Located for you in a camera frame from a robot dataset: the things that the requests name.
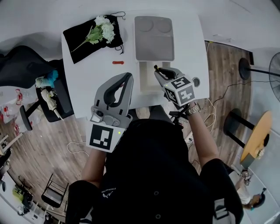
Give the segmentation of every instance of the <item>desk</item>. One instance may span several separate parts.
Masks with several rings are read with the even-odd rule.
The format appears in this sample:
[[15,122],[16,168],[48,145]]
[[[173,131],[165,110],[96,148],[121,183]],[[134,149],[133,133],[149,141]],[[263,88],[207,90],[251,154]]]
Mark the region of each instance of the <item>desk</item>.
[[[74,64],[65,37],[63,34],[61,36],[67,86],[76,118],[90,119],[91,106],[94,104],[99,86],[109,78],[124,72],[130,72],[134,78],[130,109],[160,105],[167,101],[163,91],[152,94],[141,91],[140,65],[136,61],[134,48],[134,18],[140,15],[161,16],[172,20],[175,60],[170,66],[178,68],[191,78],[200,79],[200,85],[195,88],[197,99],[209,97],[207,55],[198,16],[168,10],[126,11],[125,20],[118,18],[120,34],[125,46],[124,54],[120,55],[120,52],[115,49],[106,47]],[[113,65],[113,61],[124,61],[124,64]],[[153,72],[148,75],[150,79],[155,79]]]
[[[240,123],[252,130],[252,133],[246,144],[241,142],[235,135],[233,135]],[[259,151],[267,145],[271,125],[271,111],[266,111],[256,125],[253,125],[247,120],[243,119],[241,117],[240,110],[237,108],[233,109],[228,114],[224,122],[224,133],[236,143],[238,143],[241,147],[243,147],[240,164],[244,168],[248,168],[249,165],[257,158]]]

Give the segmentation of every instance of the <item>white table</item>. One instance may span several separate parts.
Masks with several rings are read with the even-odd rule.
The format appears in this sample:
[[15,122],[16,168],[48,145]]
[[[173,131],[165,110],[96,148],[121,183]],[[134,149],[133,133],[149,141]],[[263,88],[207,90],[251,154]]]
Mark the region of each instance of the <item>white table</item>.
[[[168,10],[126,11],[125,20],[118,18],[121,37],[125,43],[124,54],[120,55],[119,51],[106,47],[74,64],[65,37],[63,34],[61,36],[67,86],[76,118],[91,118],[90,109],[98,87],[109,78],[124,72],[130,72],[134,78],[130,109],[160,105],[167,101],[161,91],[153,93],[141,91],[143,86],[140,85],[139,62],[136,61],[134,48],[134,18],[141,15],[160,16],[172,20],[175,60],[171,62],[171,67],[178,68],[191,78],[200,79],[199,87],[195,88],[197,99],[209,97],[207,55],[198,16]],[[113,65],[113,61],[124,61],[124,64]],[[148,70],[151,71],[148,79],[154,82],[154,69]]]

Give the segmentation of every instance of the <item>black chair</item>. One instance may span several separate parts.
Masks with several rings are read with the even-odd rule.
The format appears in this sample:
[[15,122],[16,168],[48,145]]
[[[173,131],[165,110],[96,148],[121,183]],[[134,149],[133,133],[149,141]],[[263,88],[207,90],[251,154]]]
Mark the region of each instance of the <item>black chair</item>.
[[[0,56],[0,86],[15,86],[27,89],[35,84],[36,78],[47,75],[53,70],[57,70],[59,75],[58,79],[54,81],[54,89],[57,95],[53,99],[56,101],[58,113],[64,119],[74,114],[74,112],[69,97],[62,59],[47,62],[27,46],[15,47],[6,56]],[[41,105],[49,122],[61,120],[53,111],[49,110],[47,103],[41,96],[40,88],[37,88],[36,92],[38,101],[27,111],[24,106],[20,108],[22,120],[29,131],[32,130],[32,126],[28,117],[39,105]]]
[[41,195],[41,199],[49,204],[50,206],[54,208],[59,208],[61,206],[61,203],[63,201],[64,195],[67,191],[68,184],[66,185],[66,188],[59,185],[58,183],[55,183],[52,180],[53,174],[51,175],[48,184],[44,190],[44,193]]

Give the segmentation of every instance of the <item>metal watch strap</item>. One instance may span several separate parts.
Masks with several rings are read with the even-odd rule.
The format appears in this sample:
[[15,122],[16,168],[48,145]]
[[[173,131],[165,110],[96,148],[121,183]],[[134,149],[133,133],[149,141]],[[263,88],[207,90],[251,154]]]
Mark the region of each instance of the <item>metal watch strap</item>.
[[186,111],[186,114],[189,116],[189,115],[192,115],[192,114],[194,114],[196,112],[200,112],[200,111],[201,111],[201,109],[200,109],[199,104],[195,102],[195,105],[192,108],[188,109]]

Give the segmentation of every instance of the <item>red object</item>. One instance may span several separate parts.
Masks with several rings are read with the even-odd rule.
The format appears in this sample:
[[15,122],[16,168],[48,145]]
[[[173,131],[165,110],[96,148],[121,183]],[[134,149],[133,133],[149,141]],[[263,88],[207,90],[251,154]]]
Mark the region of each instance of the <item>red object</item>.
[[121,65],[123,65],[124,62],[123,62],[123,61],[113,61],[113,64],[114,64],[114,65],[116,65],[116,64],[121,64]]

